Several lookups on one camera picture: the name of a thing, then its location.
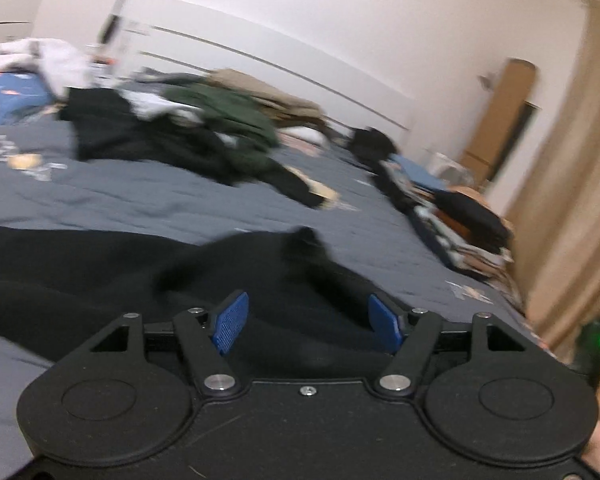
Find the gray bedsheet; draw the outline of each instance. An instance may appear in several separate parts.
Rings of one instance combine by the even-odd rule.
[[[193,244],[236,231],[306,225],[320,233],[340,263],[413,307],[435,310],[454,321],[469,321],[475,312],[487,310],[520,330],[520,317],[504,299],[488,286],[445,268],[368,174],[343,161],[349,155],[339,148],[317,158],[291,148],[275,154],[283,164],[340,194],[336,208],[312,210],[266,184],[222,186],[157,162],[77,162],[71,158],[70,124],[50,118],[1,127],[0,134],[21,152],[40,153],[45,162],[67,165],[65,170],[52,169],[50,182],[41,182],[0,162],[0,225],[126,231]],[[458,294],[458,285],[477,289],[491,303]],[[0,342],[0,382],[11,392],[0,402],[0,478],[29,459],[14,424],[14,402],[45,367],[34,358],[27,360],[26,352],[8,347]]]

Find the bed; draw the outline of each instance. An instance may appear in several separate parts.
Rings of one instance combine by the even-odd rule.
[[[204,73],[227,66],[319,102],[341,132],[372,126],[398,145],[406,143],[413,100],[341,60],[182,0],[154,0],[151,9],[136,3],[129,12],[131,25],[119,45],[125,52],[122,75],[141,67]],[[142,33],[140,22],[150,24]],[[135,232],[191,244],[235,232],[310,226],[335,260],[413,308],[465,322],[487,310],[526,332],[522,317],[499,293],[444,267],[374,187],[370,174],[335,144],[320,156],[289,147],[272,155],[338,193],[330,208],[310,209],[266,184],[223,186],[159,162],[78,162],[70,125],[51,116],[0,127],[0,135],[22,153],[39,153],[47,164],[44,178],[36,178],[0,162],[1,226]],[[479,294],[463,294],[465,287]],[[30,459],[13,409],[20,391],[49,365],[0,340],[0,478]]]

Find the white cloth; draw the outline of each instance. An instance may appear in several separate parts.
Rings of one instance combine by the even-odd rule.
[[[308,126],[290,126],[289,128],[279,128],[278,131],[281,134],[305,140],[316,146],[324,146],[327,143],[327,137]]]
[[[196,106],[175,103],[147,92],[132,92],[131,90],[119,90],[118,92],[129,101],[133,113],[139,119],[151,121],[161,115],[173,114],[177,118],[187,119],[189,124],[202,124],[203,122],[200,118],[202,109]]]
[[[53,94],[66,99],[69,88],[93,85],[89,58],[73,45],[53,38],[0,43],[0,72],[37,72]]]

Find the curtain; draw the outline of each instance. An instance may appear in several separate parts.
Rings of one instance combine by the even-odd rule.
[[[561,359],[600,316],[600,3],[549,140],[507,217],[526,316]]]

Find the silver screw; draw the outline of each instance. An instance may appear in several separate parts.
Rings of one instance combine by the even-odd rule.
[[[385,375],[380,379],[380,386],[392,392],[402,392],[411,386],[411,379],[404,375]]]
[[[235,386],[235,379],[227,374],[209,375],[205,379],[205,386],[215,392],[223,392]]]
[[[314,386],[303,386],[302,388],[300,388],[300,395],[303,395],[305,397],[313,397],[317,393],[318,389]]]

